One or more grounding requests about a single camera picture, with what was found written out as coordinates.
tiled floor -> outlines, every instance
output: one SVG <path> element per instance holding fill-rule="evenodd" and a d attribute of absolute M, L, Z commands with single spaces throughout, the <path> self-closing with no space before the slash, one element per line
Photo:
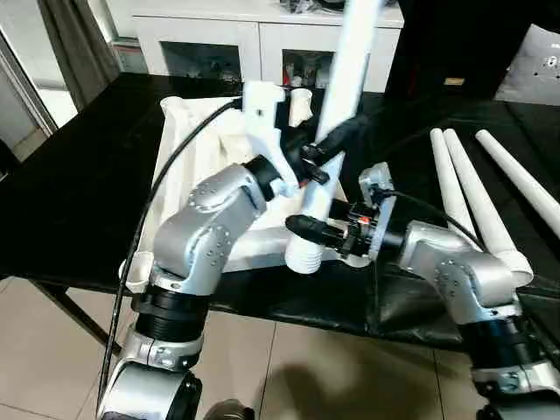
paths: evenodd
<path fill-rule="evenodd" d="M 78 112 L 67 90 L 40 88 L 38 94 L 59 127 L 74 118 Z"/>
<path fill-rule="evenodd" d="M 111 296 L 69 293 L 108 324 Z M 102 347 L 23 279 L 0 282 L 0 336 L 0 419 L 94 418 Z M 195 370 L 200 419 L 228 398 L 267 420 L 473 420 L 483 403 L 462 355 L 217 312 Z"/>

white pipe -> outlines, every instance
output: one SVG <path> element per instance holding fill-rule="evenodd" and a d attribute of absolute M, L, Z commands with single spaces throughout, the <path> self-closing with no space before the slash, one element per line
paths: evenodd
<path fill-rule="evenodd" d="M 447 129 L 444 132 L 444 138 L 455 165 L 455 171 L 488 250 L 514 272 L 516 287 L 529 284 L 533 279 L 533 270 L 525 255 L 515 247 L 455 130 Z"/>
<path fill-rule="evenodd" d="M 488 131 L 482 129 L 476 138 L 560 238 L 560 204 Z"/>
<path fill-rule="evenodd" d="M 461 191 L 461 185 L 459 185 L 457 174 L 453 168 L 453 162 L 449 156 L 447 144 L 445 144 L 443 131 L 441 129 L 433 129 L 430 131 L 430 140 L 431 148 L 434 153 L 434 161 L 436 162 L 437 180 L 439 181 L 439 189 L 441 190 L 441 198 L 444 202 L 445 212 L 476 237 L 473 221 L 471 220 L 469 209 L 466 206 L 465 197 Z M 466 237 L 456 226 L 451 223 L 447 225 L 450 230 L 465 237 L 475 249 L 480 250 L 479 247 Z"/>
<path fill-rule="evenodd" d="M 369 53 L 374 39 L 375 24 L 382 9 L 383 0 L 350 0 L 346 3 L 344 24 L 332 63 L 331 79 L 321 110 L 315 141 L 322 141 L 339 124 L 355 115 L 361 97 L 363 81 L 368 67 Z M 305 189 L 301 214 L 325 221 L 336 185 L 344 153 L 323 165 L 330 176 L 324 185 L 311 182 Z M 323 247 L 292 235 L 286 248 L 288 266 L 302 274 L 319 269 Z"/>

glass cabinet door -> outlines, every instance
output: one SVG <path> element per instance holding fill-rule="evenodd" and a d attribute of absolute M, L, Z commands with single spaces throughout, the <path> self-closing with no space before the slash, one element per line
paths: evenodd
<path fill-rule="evenodd" d="M 135 17 L 151 74 L 244 81 L 261 79 L 258 24 Z"/>
<path fill-rule="evenodd" d="M 304 88 L 326 88 L 340 26 L 261 24 L 262 79 Z M 364 90 L 384 92 L 400 30 L 377 28 Z"/>

black cable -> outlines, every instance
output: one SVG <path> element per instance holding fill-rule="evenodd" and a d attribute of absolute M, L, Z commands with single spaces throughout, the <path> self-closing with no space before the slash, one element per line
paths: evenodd
<path fill-rule="evenodd" d="M 489 252 L 487 246 L 484 243 L 482 243 L 481 241 L 479 241 L 479 239 L 476 236 L 474 236 L 471 232 L 469 232 L 469 230 L 466 227 L 461 225 L 457 220 L 452 218 L 449 214 L 447 214 L 445 212 L 442 212 L 441 210 L 439 210 L 437 207 L 433 206 L 432 204 L 430 204 L 430 203 L 428 203 L 428 202 L 426 202 L 422 199 L 417 199 L 416 197 L 405 194 L 404 192 L 399 192 L 399 191 L 395 191 L 395 190 L 382 190 L 382 189 L 377 189 L 377 191 L 386 195 L 386 196 L 394 195 L 396 197 L 402 197 L 403 199 L 408 200 L 411 203 L 414 203 L 417 206 L 419 206 L 419 207 L 437 215 L 438 217 L 448 221 L 455 228 L 460 230 L 467 238 L 469 238 L 472 241 L 472 243 L 476 244 L 482 251 Z"/>
<path fill-rule="evenodd" d="M 119 281 L 119 287 L 116 291 L 115 296 L 115 304 L 113 305 L 113 314 L 111 317 L 111 325 L 108 330 L 108 339 L 107 345 L 105 347 L 105 355 L 103 356 L 103 363 L 101 365 L 101 378 L 99 381 L 99 395 L 97 396 L 97 406 L 101 402 L 103 392 L 105 392 L 105 388 L 107 387 L 107 382 L 109 380 L 109 367 L 111 361 L 111 354 L 113 353 L 113 345 L 115 344 L 115 337 L 116 337 L 116 328 L 119 322 L 119 313 L 121 311 L 121 305 L 123 304 L 123 295 L 124 295 L 124 286 L 126 284 L 126 279 L 129 276 L 130 272 L 130 265 L 132 264 L 132 257 L 137 250 L 138 243 L 140 242 L 140 236 L 142 234 L 142 228 L 144 226 L 144 220 L 146 219 L 146 215 L 150 210 L 151 202 L 156 197 L 156 193 L 158 192 L 158 188 L 160 187 L 161 183 L 163 182 L 165 175 L 173 165 L 173 162 L 177 159 L 177 157 L 181 154 L 181 152 L 185 149 L 186 146 L 209 124 L 211 123 L 217 116 L 223 114 L 225 111 L 231 108 L 241 108 L 242 100 L 241 99 L 234 99 L 231 102 L 222 105 L 218 109 L 216 109 L 208 118 L 206 118 L 200 125 L 195 128 L 191 134 L 187 136 L 183 142 L 173 151 L 173 153 L 167 158 L 164 166 L 162 167 L 161 171 L 157 175 L 156 180 L 153 182 L 151 186 L 150 193 L 148 194 L 148 198 L 143 206 L 142 214 L 140 215 L 140 220 L 136 226 L 136 230 L 134 232 L 134 236 L 132 237 L 132 243 L 130 244 L 128 254 L 126 255 L 126 259 L 124 260 L 124 267 L 122 269 L 121 279 Z"/>

black tablecloth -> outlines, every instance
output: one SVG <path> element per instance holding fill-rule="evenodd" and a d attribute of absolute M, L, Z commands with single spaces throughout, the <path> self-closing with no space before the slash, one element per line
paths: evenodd
<path fill-rule="evenodd" d="M 159 100 L 232 95 L 215 81 L 124 74 L 0 183 L 0 274 L 114 292 L 153 174 L 164 117 Z M 322 93 L 313 106 L 319 109 Z M 560 247 L 527 201 L 474 140 L 492 132 L 560 198 L 560 108 L 459 97 L 391 100 L 364 94 L 367 136 L 348 151 L 341 181 L 358 200 L 362 169 L 387 161 L 395 187 L 441 207 L 429 131 L 461 138 L 535 281 L 520 290 L 539 333 L 560 343 Z M 397 200 L 393 229 L 418 219 L 441 223 Z M 459 348 L 434 290 L 385 255 L 375 266 L 324 263 L 312 276 L 286 267 L 227 273 L 213 308 L 348 333 Z"/>

